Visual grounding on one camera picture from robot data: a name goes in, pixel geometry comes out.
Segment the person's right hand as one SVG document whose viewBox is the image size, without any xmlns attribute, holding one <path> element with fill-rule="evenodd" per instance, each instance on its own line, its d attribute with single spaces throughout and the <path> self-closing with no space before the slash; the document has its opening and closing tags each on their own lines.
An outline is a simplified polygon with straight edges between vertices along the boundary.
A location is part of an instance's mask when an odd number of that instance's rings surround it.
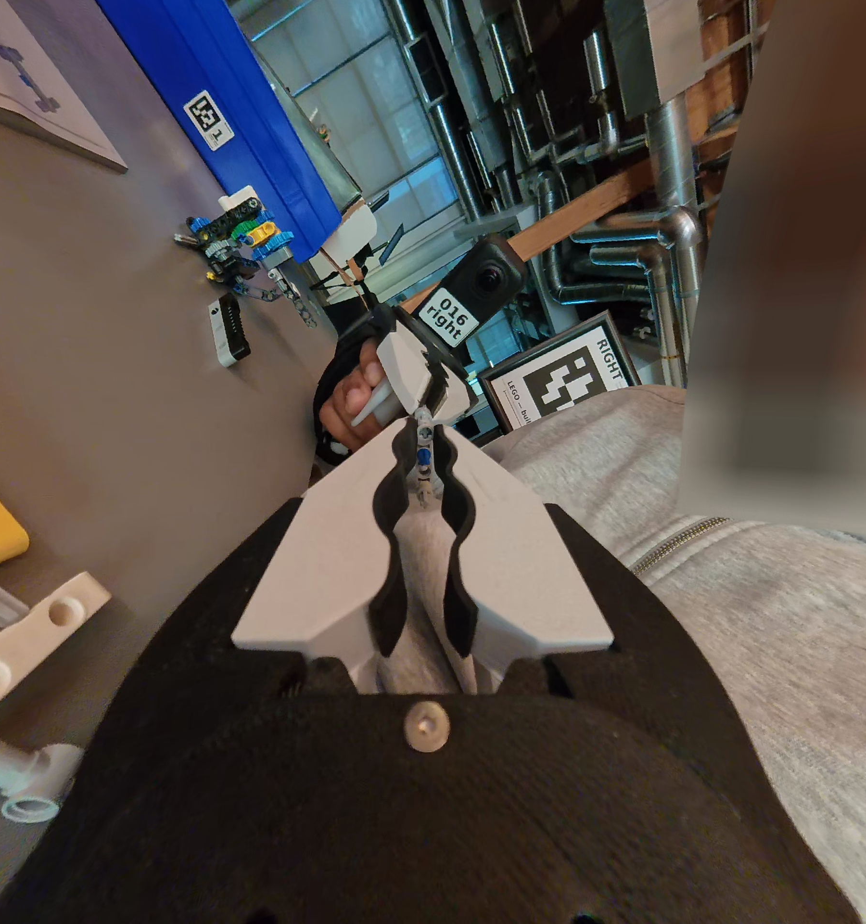
<svg viewBox="0 0 866 924">
<path fill-rule="evenodd" d="M 386 382 L 378 356 L 379 341 L 370 338 L 361 344 L 357 364 L 333 388 L 319 410 L 319 420 L 331 440 L 354 453 L 379 435 L 384 426 L 371 413 L 357 426 L 353 421 L 363 414 L 373 391 Z"/>
</svg>

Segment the small grey lego beam assembly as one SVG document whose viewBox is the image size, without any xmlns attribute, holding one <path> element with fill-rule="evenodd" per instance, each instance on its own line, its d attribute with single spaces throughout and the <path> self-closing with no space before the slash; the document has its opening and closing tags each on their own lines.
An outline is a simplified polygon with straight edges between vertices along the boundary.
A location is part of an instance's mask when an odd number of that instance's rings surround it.
<svg viewBox="0 0 866 924">
<path fill-rule="evenodd" d="M 441 499 L 442 482 L 435 467 L 434 437 L 435 425 L 426 406 L 420 406 L 414 413 L 416 421 L 416 497 L 420 507 L 431 509 Z"/>
</svg>

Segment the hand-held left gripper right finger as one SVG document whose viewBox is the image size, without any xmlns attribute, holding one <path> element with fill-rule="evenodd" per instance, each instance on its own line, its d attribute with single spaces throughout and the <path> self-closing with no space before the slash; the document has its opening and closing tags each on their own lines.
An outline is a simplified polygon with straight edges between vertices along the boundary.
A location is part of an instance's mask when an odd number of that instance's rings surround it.
<svg viewBox="0 0 866 924">
<path fill-rule="evenodd" d="M 540 497 L 447 427 L 433 446 L 454 534 L 444 626 L 478 692 L 496 692 L 519 660 L 608 649 L 612 629 Z"/>
</svg>

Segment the white lego beam with holes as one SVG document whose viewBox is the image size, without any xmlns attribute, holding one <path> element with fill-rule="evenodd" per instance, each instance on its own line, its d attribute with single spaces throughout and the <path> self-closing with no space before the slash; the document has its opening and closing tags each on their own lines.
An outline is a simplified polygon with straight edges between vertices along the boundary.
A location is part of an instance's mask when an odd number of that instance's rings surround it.
<svg viewBox="0 0 866 924">
<path fill-rule="evenodd" d="M 103 584 L 82 572 L 0 629 L 0 702 L 111 599 Z"/>
</svg>

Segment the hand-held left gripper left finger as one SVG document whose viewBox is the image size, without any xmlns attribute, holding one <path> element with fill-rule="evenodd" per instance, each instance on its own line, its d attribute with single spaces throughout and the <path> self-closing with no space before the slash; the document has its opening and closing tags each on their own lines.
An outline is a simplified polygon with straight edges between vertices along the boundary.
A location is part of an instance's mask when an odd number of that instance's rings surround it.
<svg viewBox="0 0 866 924">
<path fill-rule="evenodd" d="M 336 658 L 357 691 L 380 691 L 380 660 L 404 630 L 394 527 L 408 507 L 416 422 L 402 419 L 284 508 L 291 521 L 231 634 L 240 650 Z"/>
</svg>

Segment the grey lego connector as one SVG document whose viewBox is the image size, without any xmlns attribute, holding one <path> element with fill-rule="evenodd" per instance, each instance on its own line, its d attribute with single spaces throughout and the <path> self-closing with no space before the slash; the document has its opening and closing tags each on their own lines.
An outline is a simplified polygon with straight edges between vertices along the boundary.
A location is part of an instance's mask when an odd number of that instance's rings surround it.
<svg viewBox="0 0 866 924">
<path fill-rule="evenodd" d="M 16 824 L 52 821 L 69 794 L 85 751 L 57 743 L 24 751 L 0 741 L 0 814 Z"/>
</svg>

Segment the wooden beam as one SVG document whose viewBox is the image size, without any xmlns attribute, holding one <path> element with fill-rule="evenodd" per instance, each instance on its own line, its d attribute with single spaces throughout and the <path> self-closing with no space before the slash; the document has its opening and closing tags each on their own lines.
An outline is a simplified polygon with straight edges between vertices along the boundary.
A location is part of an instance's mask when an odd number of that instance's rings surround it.
<svg viewBox="0 0 866 924">
<path fill-rule="evenodd" d="M 529 261 L 651 190 L 654 183 L 652 162 L 646 157 L 509 238 L 509 247 L 521 260 Z"/>
</svg>

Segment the person's right forearm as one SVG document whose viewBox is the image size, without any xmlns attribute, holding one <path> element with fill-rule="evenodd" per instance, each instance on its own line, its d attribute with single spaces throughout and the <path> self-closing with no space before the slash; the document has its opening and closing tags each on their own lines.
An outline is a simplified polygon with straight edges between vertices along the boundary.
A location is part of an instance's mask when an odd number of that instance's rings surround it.
<svg viewBox="0 0 866 924">
<path fill-rule="evenodd" d="M 462 658 L 447 637 L 444 598 L 454 533 L 439 502 L 416 499 L 395 527 L 407 613 L 393 653 L 380 660 L 378 679 L 387 694 L 468 694 L 478 691 L 473 660 Z"/>
</svg>

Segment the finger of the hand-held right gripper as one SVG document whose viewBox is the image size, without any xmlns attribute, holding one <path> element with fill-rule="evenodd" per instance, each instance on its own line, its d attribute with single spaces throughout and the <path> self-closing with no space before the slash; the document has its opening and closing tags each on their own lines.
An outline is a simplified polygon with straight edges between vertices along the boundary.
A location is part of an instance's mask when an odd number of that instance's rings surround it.
<svg viewBox="0 0 866 924">
<path fill-rule="evenodd" d="M 396 328 L 380 342 L 378 356 L 391 395 L 376 407 L 376 420 L 393 421 L 420 408 L 426 408 L 435 419 L 436 407 L 430 396 L 437 358 L 433 344 L 411 329 Z"/>
<path fill-rule="evenodd" d="M 473 408 L 476 401 L 464 369 L 456 372 L 449 364 L 434 364 L 428 390 L 428 411 L 435 425 L 453 425 Z"/>
</svg>

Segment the framed black and white sign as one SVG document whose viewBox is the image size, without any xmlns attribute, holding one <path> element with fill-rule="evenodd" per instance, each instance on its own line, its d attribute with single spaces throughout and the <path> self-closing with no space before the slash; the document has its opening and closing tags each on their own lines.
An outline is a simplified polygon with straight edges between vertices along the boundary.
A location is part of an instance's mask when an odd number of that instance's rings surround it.
<svg viewBox="0 0 866 924">
<path fill-rule="evenodd" d="M 476 376 L 503 433 L 641 384 L 607 310 Z"/>
</svg>

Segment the person's grey hoodie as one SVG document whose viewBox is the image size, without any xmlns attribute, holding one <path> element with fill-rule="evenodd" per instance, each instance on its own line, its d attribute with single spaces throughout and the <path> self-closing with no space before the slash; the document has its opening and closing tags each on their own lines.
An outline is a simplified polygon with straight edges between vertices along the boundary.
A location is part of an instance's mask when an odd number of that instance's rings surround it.
<svg viewBox="0 0 866 924">
<path fill-rule="evenodd" d="M 676 513 L 683 392 L 593 398 L 481 451 L 678 618 L 866 922 L 866 539 Z"/>
</svg>

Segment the colourful lego gear assembly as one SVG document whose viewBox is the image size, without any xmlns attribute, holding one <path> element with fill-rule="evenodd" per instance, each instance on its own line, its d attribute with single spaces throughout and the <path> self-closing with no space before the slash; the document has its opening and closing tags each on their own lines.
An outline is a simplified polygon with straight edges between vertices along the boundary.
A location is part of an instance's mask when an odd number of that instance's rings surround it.
<svg viewBox="0 0 866 924">
<path fill-rule="evenodd" d="M 293 233 L 278 227 L 252 186 L 221 197 L 219 207 L 214 218 L 188 217 L 174 242 L 201 255 L 210 283 L 265 303 L 286 299 L 307 327 L 317 328 L 314 312 L 282 269 L 293 259 Z"/>
</svg>

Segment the grey metal pipes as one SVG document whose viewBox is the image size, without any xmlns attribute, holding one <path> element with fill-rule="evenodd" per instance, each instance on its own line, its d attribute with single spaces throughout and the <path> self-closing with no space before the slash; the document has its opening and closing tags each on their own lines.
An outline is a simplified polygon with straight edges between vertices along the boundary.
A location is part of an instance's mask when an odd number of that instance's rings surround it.
<svg viewBox="0 0 866 924">
<path fill-rule="evenodd" d="M 587 142 L 583 128 L 556 133 L 543 88 L 535 86 L 547 142 L 534 147 L 520 90 L 510 64 L 501 23 L 518 40 L 522 63 L 532 59 L 531 37 L 521 2 L 383 2 L 404 63 L 415 82 L 439 153 L 458 191 L 467 221 L 482 216 L 481 197 L 471 170 L 477 167 L 481 190 L 498 206 L 513 205 L 517 174 L 528 179 L 549 167 L 560 181 L 566 166 L 588 167 L 647 150 L 642 117 L 628 120 L 620 94 L 605 23 L 584 40 L 591 101 L 599 108 L 598 138 Z"/>
</svg>

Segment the black and white lego piece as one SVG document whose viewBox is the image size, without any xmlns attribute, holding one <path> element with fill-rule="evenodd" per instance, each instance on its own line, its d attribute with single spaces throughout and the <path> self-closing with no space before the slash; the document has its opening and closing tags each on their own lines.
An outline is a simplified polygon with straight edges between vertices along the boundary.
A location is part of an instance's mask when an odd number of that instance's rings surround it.
<svg viewBox="0 0 866 924">
<path fill-rule="evenodd" d="M 238 297 L 227 292 L 208 305 L 208 320 L 219 364 L 227 369 L 251 355 Z"/>
</svg>

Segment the silver ventilation duct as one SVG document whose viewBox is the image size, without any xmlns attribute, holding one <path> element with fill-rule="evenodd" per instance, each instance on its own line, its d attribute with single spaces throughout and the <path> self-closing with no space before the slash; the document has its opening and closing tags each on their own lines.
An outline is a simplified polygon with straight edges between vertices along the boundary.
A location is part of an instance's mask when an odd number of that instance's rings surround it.
<svg viewBox="0 0 866 924">
<path fill-rule="evenodd" d="M 705 259 L 686 102 L 703 76 L 700 13 L 695 1 L 606 1 L 603 9 L 624 116 L 645 122 L 688 372 Z"/>
</svg>

